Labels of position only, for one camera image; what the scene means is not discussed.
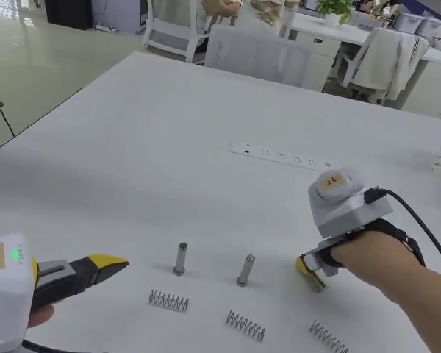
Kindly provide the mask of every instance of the metal pin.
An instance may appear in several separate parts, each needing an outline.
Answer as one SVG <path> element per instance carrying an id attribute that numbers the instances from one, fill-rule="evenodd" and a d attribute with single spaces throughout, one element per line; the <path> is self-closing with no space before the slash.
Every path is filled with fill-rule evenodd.
<path id="1" fill-rule="evenodd" d="M 184 275 L 184 259 L 186 258 L 186 249 L 188 244 L 180 243 L 178 245 L 178 255 L 176 256 L 176 265 L 173 267 L 173 273 L 177 276 Z"/>
<path id="2" fill-rule="evenodd" d="M 250 274 L 253 263 L 255 262 L 255 256 L 248 254 L 243 264 L 242 272 L 239 277 L 237 277 L 237 284 L 239 287 L 246 287 L 248 284 L 248 275 Z"/>

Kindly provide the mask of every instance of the electrical outlet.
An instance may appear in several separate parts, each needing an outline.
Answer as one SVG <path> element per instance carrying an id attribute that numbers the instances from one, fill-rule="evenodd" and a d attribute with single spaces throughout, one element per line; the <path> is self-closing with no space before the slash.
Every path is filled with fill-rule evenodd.
<path id="1" fill-rule="evenodd" d="M 271 162 L 284 163 L 298 168 L 312 169 L 313 171 L 327 171 L 334 167 L 330 162 L 321 162 L 315 158 L 300 154 L 274 151 L 258 145 L 252 145 L 251 143 L 231 143 L 229 151 L 261 160 L 270 160 Z"/>

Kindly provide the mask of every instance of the white jacket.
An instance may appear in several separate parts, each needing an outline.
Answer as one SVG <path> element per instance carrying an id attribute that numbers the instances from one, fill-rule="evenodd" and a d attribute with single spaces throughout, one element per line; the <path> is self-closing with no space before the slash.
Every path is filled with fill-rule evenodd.
<path id="1" fill-rule="evenodd" d="M 417 35 L 375 28 L 358 53 L 361 63 L 352 82 L 396 100 L 428 47 Z"/>

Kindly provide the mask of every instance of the finger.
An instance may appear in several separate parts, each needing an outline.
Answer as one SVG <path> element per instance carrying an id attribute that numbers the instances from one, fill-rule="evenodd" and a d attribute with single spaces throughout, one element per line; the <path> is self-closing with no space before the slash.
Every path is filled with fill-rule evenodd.
<path id="1" fill-rule="evenodd" d="M 49 305 L 43 309 L 39 309 L 36 313 L 33 313 L 29 317 L 28 327 L 34 327 L 41 325 L 48 321 L 54 314 L 54 307 Z"/>

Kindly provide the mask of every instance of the potted plant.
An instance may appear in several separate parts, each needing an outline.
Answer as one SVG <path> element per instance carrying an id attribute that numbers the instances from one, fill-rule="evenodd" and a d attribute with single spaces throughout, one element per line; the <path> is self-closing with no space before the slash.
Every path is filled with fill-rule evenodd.
<path id="1" fill-rule="evenodd" d="M 326 26 L 337 28 L 351 16 L 351 0 L 318 0 L 317 12 L 325 16 Z"/>

